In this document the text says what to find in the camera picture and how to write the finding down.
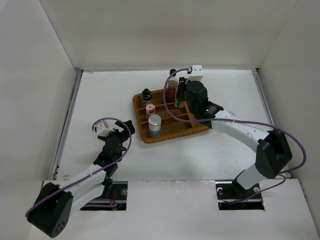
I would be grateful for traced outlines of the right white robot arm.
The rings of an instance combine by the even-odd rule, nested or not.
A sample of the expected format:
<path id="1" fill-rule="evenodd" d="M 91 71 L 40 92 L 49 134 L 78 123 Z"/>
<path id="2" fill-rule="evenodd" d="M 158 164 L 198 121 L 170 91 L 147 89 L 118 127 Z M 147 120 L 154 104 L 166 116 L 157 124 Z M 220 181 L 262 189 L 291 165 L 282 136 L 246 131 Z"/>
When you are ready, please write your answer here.
<path id="1" fill-rule="evenodd" d="M 198 123 L 225 133 L 249 147 L 256 154 L 255 163 L 232 181 L 232 192 L 245 197 L 250 189 L 265 179 L 274 179 L 293 155 L 285 134 L 278 129 L 264 130 L 241 123 L 235 116 L 208 98 L 200 81 L 180 79 L 179 97 L 185 100 Z"/>

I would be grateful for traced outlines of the pink-cap spice bottle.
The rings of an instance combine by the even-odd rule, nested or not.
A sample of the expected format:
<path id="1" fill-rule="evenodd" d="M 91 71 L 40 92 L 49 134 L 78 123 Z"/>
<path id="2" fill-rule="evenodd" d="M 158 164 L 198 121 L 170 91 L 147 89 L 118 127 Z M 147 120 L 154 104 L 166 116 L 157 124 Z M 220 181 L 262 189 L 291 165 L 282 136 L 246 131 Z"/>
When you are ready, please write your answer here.
<path id="1" fill-rule="evenodd" d="M 146 113 L 146 120 L 148 121 L 150 116 L 154 115 L 156 113 L 156 106 L 152 103 L 147 104 L 145 106 L 145 113 Z"/>

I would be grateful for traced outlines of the brown wicker divided basket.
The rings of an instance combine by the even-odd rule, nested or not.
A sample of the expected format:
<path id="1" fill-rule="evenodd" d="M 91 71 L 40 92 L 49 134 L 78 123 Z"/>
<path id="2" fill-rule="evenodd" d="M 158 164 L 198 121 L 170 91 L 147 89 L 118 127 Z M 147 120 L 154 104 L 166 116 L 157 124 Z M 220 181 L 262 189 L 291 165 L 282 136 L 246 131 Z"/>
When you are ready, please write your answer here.
<path id="1" fill-rule="evenodd" d="M 150 136 L 146 108 L 141 104 L 141 95 L 132 98 L 137 129 L 140 138 L 146 144 L 154 144 L 176 138 L 191 136 L 208 131 L 209 128 L 198 122 L 182 122 L 175 120 L 165 109 L 163 104 L 163 90 L 153 90 L 151 104 L 155 105 L 155 113 L 161 117 L 159 136 Z"/>

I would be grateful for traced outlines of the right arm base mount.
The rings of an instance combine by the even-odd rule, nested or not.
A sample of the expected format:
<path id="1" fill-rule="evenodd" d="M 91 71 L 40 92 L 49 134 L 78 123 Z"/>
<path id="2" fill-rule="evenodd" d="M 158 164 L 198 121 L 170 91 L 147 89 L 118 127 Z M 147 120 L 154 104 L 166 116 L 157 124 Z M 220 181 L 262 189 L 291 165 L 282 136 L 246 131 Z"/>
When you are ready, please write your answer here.
<path id="1" fill-rule="evenodd" d="M 250 189 L 243 189 L 231 180 L 215 182 L 218 209 L 221 211 L 264 210 L 259 183 Z"/>

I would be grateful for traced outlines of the tall clear black-cap bottle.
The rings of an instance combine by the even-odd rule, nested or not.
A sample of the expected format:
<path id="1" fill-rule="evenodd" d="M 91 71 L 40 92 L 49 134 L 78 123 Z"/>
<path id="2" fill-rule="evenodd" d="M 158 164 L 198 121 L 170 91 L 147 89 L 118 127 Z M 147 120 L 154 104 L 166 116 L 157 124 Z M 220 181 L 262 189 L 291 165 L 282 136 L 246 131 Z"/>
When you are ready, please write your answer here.
<path id="1" fill-rule="evenodd" d="M 165 100 L 167 103 L 172 103 L 175 101 L 176 97 L 176 90 L 179 86 L 178 79 L 176 77 L 176 74 L 173 74 L 171 78 L 169 79 L 167 89 L 165 91 Z"/>

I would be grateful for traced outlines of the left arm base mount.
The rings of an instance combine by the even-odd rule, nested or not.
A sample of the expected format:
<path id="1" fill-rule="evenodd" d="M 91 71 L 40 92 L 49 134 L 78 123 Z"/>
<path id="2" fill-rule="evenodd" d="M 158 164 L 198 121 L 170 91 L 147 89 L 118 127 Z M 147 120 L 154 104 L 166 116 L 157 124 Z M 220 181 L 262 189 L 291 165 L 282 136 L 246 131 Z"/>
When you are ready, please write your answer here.
<path id="1" fill-rule="evenodd" d="M 104 187 L 102 195 L 94 198 L 81 211 L 126 211 L 128 182 L 114 181 Z"/>

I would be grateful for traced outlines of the silver-lid blue-label jar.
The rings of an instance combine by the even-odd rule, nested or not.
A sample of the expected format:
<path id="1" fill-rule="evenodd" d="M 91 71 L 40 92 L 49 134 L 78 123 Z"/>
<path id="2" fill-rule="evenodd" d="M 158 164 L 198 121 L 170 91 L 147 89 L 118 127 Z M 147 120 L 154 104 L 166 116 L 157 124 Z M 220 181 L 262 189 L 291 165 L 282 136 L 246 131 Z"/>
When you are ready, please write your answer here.
<path id="1" fill-rule="evenodd" d="M 158 114 L 153 114 L 148 119 L 148 132 L 151 137 L 161 134 L 162 119 Z"/>

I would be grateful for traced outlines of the black-cap spice bottle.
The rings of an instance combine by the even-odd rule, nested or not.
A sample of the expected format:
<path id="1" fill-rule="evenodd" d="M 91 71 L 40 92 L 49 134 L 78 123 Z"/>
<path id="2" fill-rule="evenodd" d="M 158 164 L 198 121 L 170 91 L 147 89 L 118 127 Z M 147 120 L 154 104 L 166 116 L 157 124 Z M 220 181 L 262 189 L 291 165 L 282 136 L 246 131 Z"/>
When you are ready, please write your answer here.
<path id="1" fill-rule="evenodd" d="M 141 106 L 145 107 L 147 104 L 149 104 L 152 98 L 153 98 L 152 92 L 148 88 L 145 88 L 140 94 Z"/>

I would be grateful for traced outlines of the yellow-cap red sauce bottle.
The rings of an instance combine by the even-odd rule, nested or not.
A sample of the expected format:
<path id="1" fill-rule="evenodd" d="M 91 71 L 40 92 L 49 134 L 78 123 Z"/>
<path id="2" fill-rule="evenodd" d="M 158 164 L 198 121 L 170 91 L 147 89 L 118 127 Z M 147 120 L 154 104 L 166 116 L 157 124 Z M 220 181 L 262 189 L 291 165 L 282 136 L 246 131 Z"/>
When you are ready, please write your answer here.
<path id="1" fill-rule="evenodd" d="M 176 93 L 175 93 L 174 106 L 175 106 L 177 109 L 181 109 L 181 108 L 184 107 L 184 102 L 185 102 L 185 100 L 178 100 L 178 99 L 177 99 L 177 91 L 178 91 L 178 88 L 177 88 Z"/>

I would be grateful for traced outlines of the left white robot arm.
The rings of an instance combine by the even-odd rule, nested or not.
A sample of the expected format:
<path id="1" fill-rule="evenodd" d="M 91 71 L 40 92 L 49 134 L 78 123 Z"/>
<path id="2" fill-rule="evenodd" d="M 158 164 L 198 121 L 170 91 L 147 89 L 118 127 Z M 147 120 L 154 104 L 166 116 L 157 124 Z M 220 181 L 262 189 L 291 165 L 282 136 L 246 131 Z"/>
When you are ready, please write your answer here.
<path id="1" fill-rule="evenodd" d="M 95 198 L 108 199 L 112 195 L 111 177 L 118 163 L 127 154 L 135 128 L 131 120 L 114 118 L 117 128 L 109 128 L 104 117 L 96 120 L 91 129 L 104 142 L 101 152 L 83 172 L 66 183 L 45 184 L 33 206 L 25 213 L 27 221 L 50 238 L 57 237 L 66 227 L 70 216 L 81 208 L 91 208 Z"/>

